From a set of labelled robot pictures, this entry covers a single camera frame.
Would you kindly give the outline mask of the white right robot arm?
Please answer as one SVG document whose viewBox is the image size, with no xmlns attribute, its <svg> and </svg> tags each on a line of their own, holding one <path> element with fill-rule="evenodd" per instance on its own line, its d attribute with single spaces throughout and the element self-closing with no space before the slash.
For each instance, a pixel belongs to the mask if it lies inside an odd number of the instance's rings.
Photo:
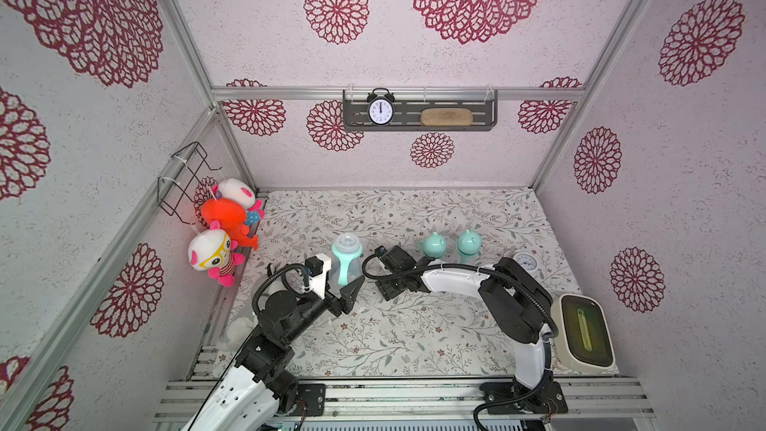
<svg viewBox="0 0 766 431">
<path fill-rule="evenodd" d="M 536 394 L 552 380 L 552 341 L 559 335 L 553 298 L 514 259 L 503 257 L 496 265 L 415 261 L 401 247 L 379 247 L 365 257 L 361 269 L 379 283 L 387 301 L 402 291 L 480 299 L 498 329 L 513 341 L 516 383 Z"/>
</svg>

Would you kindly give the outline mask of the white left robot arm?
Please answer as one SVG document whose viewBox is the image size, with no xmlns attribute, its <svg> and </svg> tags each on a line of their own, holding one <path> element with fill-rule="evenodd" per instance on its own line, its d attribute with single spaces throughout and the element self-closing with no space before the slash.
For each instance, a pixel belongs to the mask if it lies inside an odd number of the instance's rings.
<svg viewBox="0 0 766 431">
<path fill-rule="evenodd" d="M 277 416 L 298 416 L 304 422 L 323 413 L 326 387 L 301 385 L 287 367 L 294 357 L 291 343 L 319 317 L 353 311 L 365 278 L 333 293 L 323 281 L 330 268 L 331 259 L 321 253 L 267 276 L 251 300 L 257 326 L 186 430 L 259 430 Z"/>
</svg>

